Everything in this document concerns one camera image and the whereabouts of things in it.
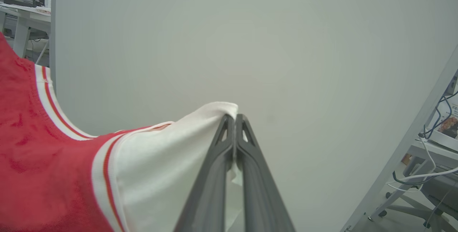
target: white cable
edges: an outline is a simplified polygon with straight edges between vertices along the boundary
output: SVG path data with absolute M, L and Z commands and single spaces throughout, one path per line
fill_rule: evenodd
M 434 162 L 434 160 L 432 159 L 431 154 L 429 153 L 429 150 L 428 150 L 428 148 L 427 148 L 425 142 L 423 142 L 423 140 L 422 140 L 422 138 L 421 138 L 420 136 L 418 136 L 418 139 L 420 139 L 420 142 L 422 142 L 423 148 L 425 148 L 425 151 L 427 151 L 428 157 L 429 157 L 430 161 L 432 162 L 433 168 L 432 168 L 432 170 L 429 172 L 429 173 L 431 173 L 431 172 L 433 172 L 433 170 L 435 170 L 435 168 L 436 168 L 435 162 Z M 404 180 L 409 180 L 409 179 L 412 179 L 412 177 L 410 176 L 410 177 L 402 178 L 402 179 L 399 179 L 399 180 L 400 180 L 400 181 L 404 181 Z M 390 181 L 390 182 L 386 183 L 386 185 L 388 185 L 388 186 L 390 186 L 390 187 L 392 187 L 392 188 L 394 188 L 394 189 L 396 189 L 396 190 L 398 190 L 398 191 L 403 191 L 403 192 L 406 192 L 406 193 L 417 193 L 417 192 L 419 192 L 419 191 L 422 189 L 422 187 L 423 187 L 423 185 L 420 185 L 420 187 L 418 188 L 418 190 L 416 190 L 416 191 L 408 191 L 408 190 L 404 190 L 404 189 L 397 188 L 397 187 L 395 187 L 395 186 L 390 185 L 391 183 L 394 183 L 394 182 L 395 182 L 395 181 Z
M 452 169 L 452 170 L 448 170 L 448 171 L 444 171 L 444 172 L 438 172 L 438 173 L 431 173 L 431 174 L 423 174 L 423 175 L 411 175 L 410 177 L 406 177 L 406 178 L 400 178 L 399 180 L 401 181 L 406 181 L 406 180 L 409 180 L 409 179 L 412 179 L 412 178 L 426 178 L 426 177 L 435 177 L 437 175 L 447 175 L 447 174 L 450 174 L 450 173 L 455 173 L 458 171 L 458 167 Z
M 418 136 L 418 139 L 420 139 L 420 142 L 422 142 L 423 148 L 425 148 L 425 151 L 427 151 L 428 157 L 430 158 L 430 160 L 432 162 L 432 165 L 434 166 L 432 168 L 432 170 L 431 170 L 431 172 L 433 172 L 435 170 L 435 162 L 432 159 L 431 154 L 429 153 L 429 150 L 428 150 L 427 145 L 425 144 L 425 142 L 423 142 L 422 138 L 419 135 L 417 135 L 417 136 Z
M 418 193 L 418 192 L 422 189 L 422 187 L 423 187 L 423 185 L 420 185 L 420 187 L 418 188 L 418 190 L 416 190 L 416 191 L 409 191 L 409 190 L 404 190 L 404 189 L 401 189 L 401 188 L 397 188 L 396 186 L 392 186 L 392 185 L 390 185 L 390 184 L 386 184 L 386 185 L 388 185 L 389 187 L 392 187 L 392 188 L 394 188 L 394 189 L 396 189 L 396 190 L 398 190 L 398 191 L 403 191 L 403 192 L 406 192 L 406 193 Z

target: metal frame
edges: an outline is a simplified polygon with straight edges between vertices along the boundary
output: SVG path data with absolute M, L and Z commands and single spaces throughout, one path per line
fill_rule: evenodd
M 51 34 L 48 34 L 49 43 L 49 68 L 51 69 L 51 80 L 53 81 L 54 93 L 57 96 L 56 79 L 56 51 L 55 51 L 55 31 L 56 31 L 56 0 L 51 0 Z
M 373 185 L 368 190 L 368 192 L 366 193 L 358 207 L 356 207 L 355 211 L 350 216 L 345 225 L 342 227 L 340 232 L 352 230 L 355 224 L 366 214 L 366 212 L 370 208 L 373 199 L 375 198 L 375 196 L 377 196 L 378 193 L 380 193 L 381 189 L 385 185 L 385 182 L 389 179 L 389 177 L 391 177 L 391 173 L 398 165 L 398 163 L 402 160 L 410 145 L 417 137 L 417 134 L 419 133 L 419 131 L 422 130 L 422 127 L 426 123 L 431 112 L 434 111 L 434 107 L 440 100 L 440 97 L 442 97 L 442 94 L 448 87 L 448 84 L 450 83 L 450 80 L 453 78 L 453 75 L 455 74 L 457 69 L 458 45 L 455 47 L 450 59 L 445 64 L 445 67 L 442 70 L 439 79 L 437 80 L 433 89 L 428 95 L 428 98 L 426 98 L 425 103 L 423 103 L 423 106 L 419 110 L 414 121 L 412 122 L 412 125 L 409 127 L 401 142 L 399 143 L 398 147 L 393 152 L 393 155 L 390 157 L 383 170 L 381 170 Z
M 424 160 L 423 163 L 420 165 L 420 167 L 415 170 L 415 172 L 412 175 L 419 175 L 419 174 L 426 174 L 431 172 L 433 168 L 432 162 L 430 160 Z M 407 182 L 421 182 L 423 179 L 422 178 L 413 178 L 409 179 Z M 402 190 L 408 190 L 412 186 L 410 185 L 401 185 L 399 186 L 400 189 Z M 403 191 L 399 190 L 394 190 L 394 192 L 389 196 L 388 199 L 386 199 L 383 204 L 381 204 L 375 211 L 373 211 L 369 216 L 368 219 L 370 221 L 373 220 L 373 217 L 378 216 L 382 211 L 384 211 L 388 206 L 393 204 L 394 201 L 396 201 L 400 196 L 404 194 Z
M 175 226 L 175 232 L 223 232 L 226 173 L 243 171 L 246 232 L 294 232 L 248 119 L 225 115 Z

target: table leg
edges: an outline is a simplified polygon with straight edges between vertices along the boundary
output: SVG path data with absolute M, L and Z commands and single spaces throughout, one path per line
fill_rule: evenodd
M 429 160 L 425 160 L 421 166 L 412 174 L 412 175 L 421 175 L 421 174 L 426 174 L 431 172 L 432 169 L 432 163 Z M 414 178 L 414 179 L 409 179 L 407 182 L 421 182 L 423 178 Z M 407 190 L 411 188 L 410 185 L 404 185 L 402 184 L 399 186 L 400 189 Z M 372 217 L 376 217 L 379 215 L 386 207 L 390 206 L 394 201 L 396 201 L 400 196 L 404 194 L 403 191 L 395 190 L 391 196 L 389 196 L 388 199 L 385 200 L 383 204 L 381 204 L 368 218 L 372 220 Z
M 30 28 L 27 25 L 27 19 L 18 17 L 18 24 L 16 25 L 16 33 L 14 35 L 13 50 L 20 58 L 23 58 L 26 54 L 29 37 Z
M 0 12 L 0 32 L 3 33 L 5 29 L 6 13 Z

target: striped trim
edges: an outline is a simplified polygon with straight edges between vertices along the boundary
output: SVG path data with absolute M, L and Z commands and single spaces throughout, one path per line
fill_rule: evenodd
M 121 219 L 119 217 L 118 211 L 116 210 L 117 208 L 116 208 L 116 204 L 115 204 L 115 198 L 113 197 L 113 189 L 117 188 L 117 186 L 111 187 L 110 177 L 109 177 L 109 174 L 108 174 L 108 165 L 110 164 L 109 160 L 110 160 L 110 156 L 111 156 L 111 151 L 113 150 L 113 146 L 116 144 L 116 142 L 118 142 L 119 139 L 121 139 L 121 137 L 122 136 L 116 138 L 110 144 L 110 146 L 108 147 L 107 153 L 105 155 L 105 159 L 103 160 L 103 178 L 105 179 L 105 186 L 107 188 L 107 195 L 108 195 L 108 201 L 110 202 L 111 212 L 115 215 L 114 217 L 116 218 L 116 222 L 118 223 L 118 226 L 121 228 L 121 231 L 122 232 L 126 232 L 124 230 L 123 225 L 122 225 L 122 222 L 121 222 Z
M 36 88 L 41 104 L 57 128 L 68 137 L 78 141 L 96 138 L 96 136 L 92 136 L 78 129 L 64 114 L 54 94 L 53 84 L 49 78 L 49 68 L 35 65 L 35 77 Z
M 122 208 L 119 187 L 116 183 L 117 153 L 127 137 L 145 131 L 160 131 L 173 122 L 139 128 L 109 139 L 97 152 L 92 163 L 92 185 L 98 206 L 114 232 L 128 232 L 126 216 Z

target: white wall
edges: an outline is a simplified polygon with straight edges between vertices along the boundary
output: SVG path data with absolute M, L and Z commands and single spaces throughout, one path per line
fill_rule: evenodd
M 296 229 L 338 231 L 458 43 L 457 2 L 56 0 L 58 100 L 93 134 L 235 102 Z

